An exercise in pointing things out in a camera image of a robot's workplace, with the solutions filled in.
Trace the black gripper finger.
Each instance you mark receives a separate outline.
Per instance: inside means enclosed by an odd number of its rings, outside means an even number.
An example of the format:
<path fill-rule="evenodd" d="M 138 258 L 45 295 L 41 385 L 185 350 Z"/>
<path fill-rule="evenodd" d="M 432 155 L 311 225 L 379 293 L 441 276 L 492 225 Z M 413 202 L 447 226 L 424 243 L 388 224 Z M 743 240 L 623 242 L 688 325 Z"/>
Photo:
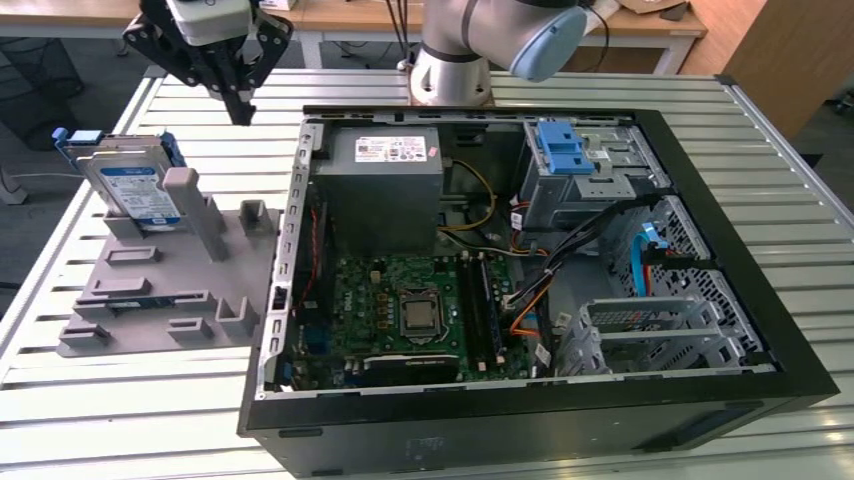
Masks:
<path fill-rule="evenodd" d="M 249 125 L 255 113 L 251 104 L 253 91 L 259 88 L 276 63 L 283 56 L 293 33 L 292 23 L 283 17 L 265 13 L 261 9 L 253 10 L 255 38 L 259 42 L 260 53 L 249 60 L 239 56 L 237 68 L 237 106 L 233 113 L 235 125 Z"/>
<path fill-rule="evenodd" d="M 124 39 L 186 86 L 203 86 L 209 96 L 223 102 L 231 123 L 241 123 L 240 37 L 192 46 L 174 24 L 160 28 L 140 14 L 125 29 Z"/>

